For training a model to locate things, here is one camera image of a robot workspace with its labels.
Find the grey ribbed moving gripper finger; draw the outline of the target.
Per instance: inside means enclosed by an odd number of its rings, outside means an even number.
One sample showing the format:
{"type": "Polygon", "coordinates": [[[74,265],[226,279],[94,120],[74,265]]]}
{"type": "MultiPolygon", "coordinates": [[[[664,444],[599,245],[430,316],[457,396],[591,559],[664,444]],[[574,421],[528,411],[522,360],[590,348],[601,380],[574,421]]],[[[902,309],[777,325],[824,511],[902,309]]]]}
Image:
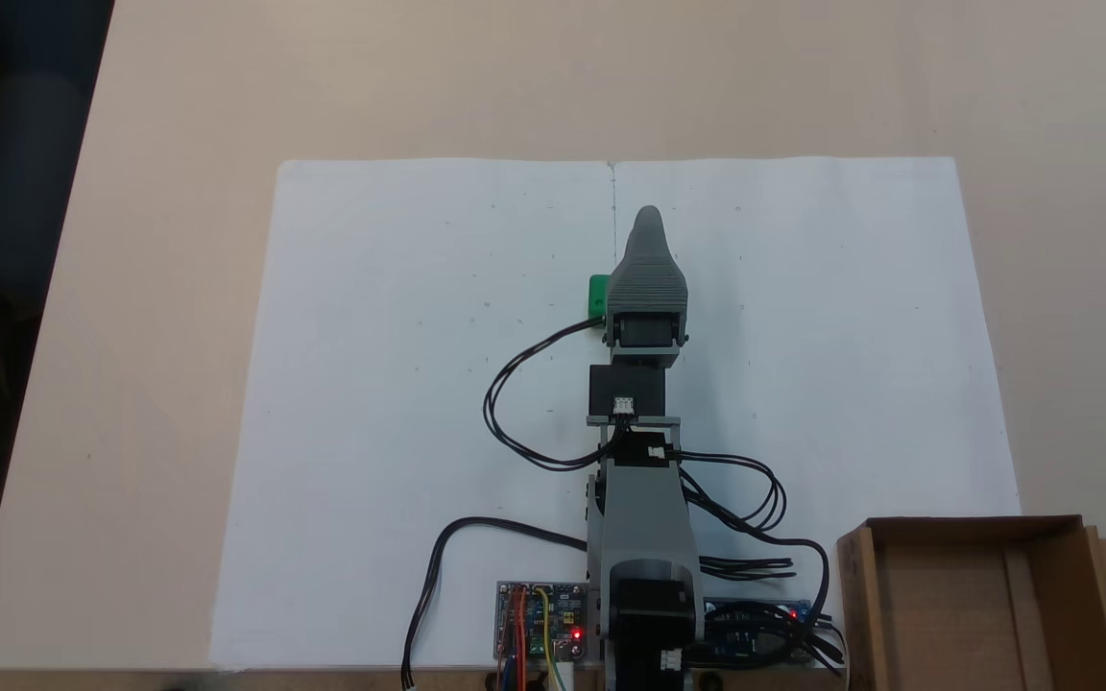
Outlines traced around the grey ribbed moving gripper finger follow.
{"type": "Polygon", "coordinates": [[[611,274],[609,312],[684,314],[687,306],[687,280],[672,258],[661,211],[643,206],[611,274]]]}

